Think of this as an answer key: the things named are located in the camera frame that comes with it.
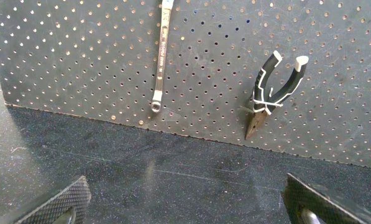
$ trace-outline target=perforated metal panel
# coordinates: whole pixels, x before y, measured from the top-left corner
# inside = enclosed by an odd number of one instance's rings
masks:
[[[196,138],[371,167],[371,1],[176,0],[163,109],[151,112],[159,1],[0,0],[6,101]],[[299,89],[244,140],[260,67]]]

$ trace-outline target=ring end of wrench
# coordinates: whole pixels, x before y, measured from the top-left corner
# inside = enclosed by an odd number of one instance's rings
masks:
[[[155,113],[159,113],[160,112],[160,109],[162,108],[161,107],[161,104],[159,101],[153,101],[150,105],[150,108],[152,109],[153,112]]]

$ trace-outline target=hand tool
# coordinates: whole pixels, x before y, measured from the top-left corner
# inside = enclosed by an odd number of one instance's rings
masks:
[[[271,73],[281,61],[282,56],[277,51],[274,51],[259,71],[259,75],[254,83],[254,90],[252,94],[254,101],[254,113],[247,128],[245,136],[246,140],[253,135],[256,129],[261,127],[265,118],[268,115],[271,115],[272,111],[277,106],[283,106],[282,103],[295,92],[304,77],[308,57],[300,56],[296,58],[295,68],[293,69],[293,73],[291,74],[289,80],[287,80],[285,85],[279,91],[272,95],[273,88],[271,87],[270,91],[268,91],[265,89],[265,86],[267,85],[267,81]]]
[[[162,23],[160,28],[158,69],[155,92],[153,93],[152,103],[150,105],[152,111],[155,113],[159,113],[162,107],[163,74],[165,73],[168,25],[170,24],[170,13],[172,12],[173,3],[174,0],[163,0],[162,2]]]

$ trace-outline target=pliers handle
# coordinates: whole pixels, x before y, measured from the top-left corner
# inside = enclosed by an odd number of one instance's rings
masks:
[[[300,85],[304,73],[306,70],[306,65],[308,63],[307,56],[300,56],[296,58],[296,64],[290,78],[287,80],[286,84],[272,95],[272,88],[270,90],[266,89],[268,79],[273,72],[273,70],[282,61],[282,56],[274,51],[273,54],[264,63],[263,67],[259,71],[257,79],[254,83],[253,90],[253,101],[254,107],[253,112],[258,113],[260,111],[266,111],[268,115],[272,114],[272,111],[277,106],[283,106],[282,103],[292,95],[295,90]]]

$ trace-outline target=black speckled surface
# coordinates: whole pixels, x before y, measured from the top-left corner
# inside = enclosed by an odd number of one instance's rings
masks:
[[[286,173],[371,210],[371,169],[5,106],[0,216],[75,174],[86,223],[289,223]]]

